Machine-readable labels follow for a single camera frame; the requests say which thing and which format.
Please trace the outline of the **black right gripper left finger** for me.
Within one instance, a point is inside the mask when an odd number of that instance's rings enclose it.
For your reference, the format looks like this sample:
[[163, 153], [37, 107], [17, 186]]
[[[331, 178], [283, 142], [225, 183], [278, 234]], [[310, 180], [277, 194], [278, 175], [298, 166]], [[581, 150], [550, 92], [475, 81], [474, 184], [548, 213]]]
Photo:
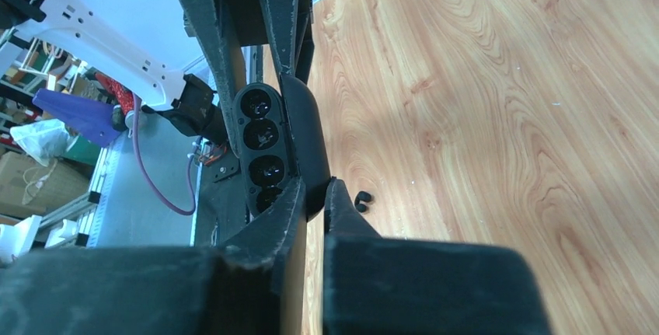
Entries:
[[299, 334], [305, 184], [220, 246], [64, 248], [1, 272], [3, 334]]

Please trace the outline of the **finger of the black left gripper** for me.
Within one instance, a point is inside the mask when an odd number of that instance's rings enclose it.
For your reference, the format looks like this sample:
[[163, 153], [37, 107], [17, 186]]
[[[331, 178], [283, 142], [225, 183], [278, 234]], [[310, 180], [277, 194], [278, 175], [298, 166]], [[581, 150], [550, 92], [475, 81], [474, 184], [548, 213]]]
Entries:
[[299, 0], [261, 0], [267, 39], [278, 74], [295, 73]]
[[228, 141], [238, 154], [233, 106], [237, 90], [246, 85], [246, 67], [232, 15], [216, 0], [179, 1], [213, 74]]

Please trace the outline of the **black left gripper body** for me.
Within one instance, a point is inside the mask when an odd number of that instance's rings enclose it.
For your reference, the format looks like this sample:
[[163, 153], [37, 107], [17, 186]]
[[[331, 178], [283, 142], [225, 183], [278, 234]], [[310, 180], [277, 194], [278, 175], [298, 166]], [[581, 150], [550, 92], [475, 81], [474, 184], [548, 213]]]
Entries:
[[214, 0], [242, 47], [267, 44], [275, 72], [306, 83], [315, 50], [312, 0]]

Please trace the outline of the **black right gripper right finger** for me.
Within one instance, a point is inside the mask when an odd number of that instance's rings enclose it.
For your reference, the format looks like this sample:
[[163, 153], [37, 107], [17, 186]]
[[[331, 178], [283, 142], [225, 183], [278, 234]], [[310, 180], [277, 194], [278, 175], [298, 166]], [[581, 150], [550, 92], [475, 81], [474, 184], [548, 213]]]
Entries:
[[549, 334], [522, 255], [502, 246], [381, 236], [345, 182], [325, 199], [326, 334]]

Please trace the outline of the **black earbud case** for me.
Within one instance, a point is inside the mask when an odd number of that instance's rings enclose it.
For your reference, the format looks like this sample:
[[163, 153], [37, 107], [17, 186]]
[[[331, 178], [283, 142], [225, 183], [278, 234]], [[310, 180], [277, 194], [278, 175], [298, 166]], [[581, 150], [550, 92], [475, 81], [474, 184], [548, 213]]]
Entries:
[[252, 216], [261, 215], [288, 182], [300, 179], [311, 220], [323, 208], [331, 177], [319, 108], [302, 80], [283, 74], [279, 82], [279, 89], [250, 83], [234, 100], [246, 207]]

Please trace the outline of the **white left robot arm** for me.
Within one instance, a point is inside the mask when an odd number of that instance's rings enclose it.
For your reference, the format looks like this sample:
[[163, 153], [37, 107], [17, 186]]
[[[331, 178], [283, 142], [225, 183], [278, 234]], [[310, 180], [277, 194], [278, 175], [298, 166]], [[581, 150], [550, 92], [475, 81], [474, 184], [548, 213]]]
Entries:
[[293, 156], [316, 117], [306, 82], [312, 0], [179, 0], [216, 86], [156, 60], [83, 0], [1, 0], [1, 26], [77, 55], [134, 92], [186, 136], [239, 158]]

